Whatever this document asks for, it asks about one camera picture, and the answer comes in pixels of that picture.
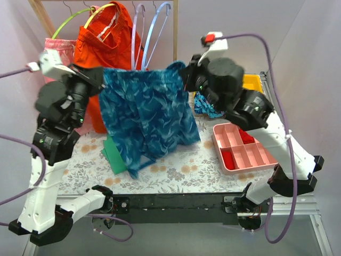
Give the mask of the dark blue shark shorts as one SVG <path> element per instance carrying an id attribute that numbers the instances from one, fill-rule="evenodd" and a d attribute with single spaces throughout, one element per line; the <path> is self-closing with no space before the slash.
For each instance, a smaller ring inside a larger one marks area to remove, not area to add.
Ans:
<path id="1" fill-rule="evenodd" d="M 200 141 L 179 74 L 183 68 L 176 61 L 158 70 L 104 70 L 105 88 L 99 95 L 103 123 L 134 179 L 177 146 Z"/>

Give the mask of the lilac hanger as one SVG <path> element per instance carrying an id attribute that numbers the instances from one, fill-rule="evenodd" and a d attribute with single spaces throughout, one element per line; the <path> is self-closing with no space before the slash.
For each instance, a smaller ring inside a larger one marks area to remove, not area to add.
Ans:
<path id="1" fill-rule="evenodd" d="M 143 3 L 138 4 L 137 6 L 134 5 L 134 11 L 135 15 L 133 18 L 133 26 L 132 26 L 132 36 L 131 36 L 131 68 L 132 70 L 137 70 L 138 66 L 138 60 L 141 53 L 141 46 L 142 41 L 140 39 L 140 43 L 138 46 L 136 46 L 136 40 L 137 40 L 137 22 L 139 18 L 139 14 L 142 14 L 142 36 L 144 34 L 144 24 L 145 24 L 145 6 Z"/>

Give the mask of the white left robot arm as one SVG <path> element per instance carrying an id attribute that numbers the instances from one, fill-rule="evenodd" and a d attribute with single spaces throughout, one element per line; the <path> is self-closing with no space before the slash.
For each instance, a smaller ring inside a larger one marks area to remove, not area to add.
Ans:
<path id="1" fill-rule="evenodd" d="M 71 64 L 63 75 L 39 90 L 28 194 L 20 216 L 9 223 L 11 232 L 29 235 L 37 246 L 60 242 L 80 218 L 95 210 L 108 213 L 113 208 L 112 191 L 100 185 L 73 200 L 56 202 L 89 99 L 104 89 L 103 74 L 103 67 Z"/>

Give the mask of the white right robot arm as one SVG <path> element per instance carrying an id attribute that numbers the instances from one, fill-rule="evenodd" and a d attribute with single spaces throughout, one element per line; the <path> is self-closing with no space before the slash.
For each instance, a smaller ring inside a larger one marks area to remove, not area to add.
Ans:
<path id="1" fill-rule="evenodd" d="M 285 129 L 273 104 L 258 91 L 243 87 L 244 69 L 229 58 L 200 61 L 194 55 L 179 72 L 189 92 L 199 92 L 216 111 L 257 139 L 277 161 L 273 173 L 249 183 L 240 197 L 230 202 L 238 211 L 255 211 L 278 194 L 294 197 L 314 191 L 324 159 L 309 154 Z"/>

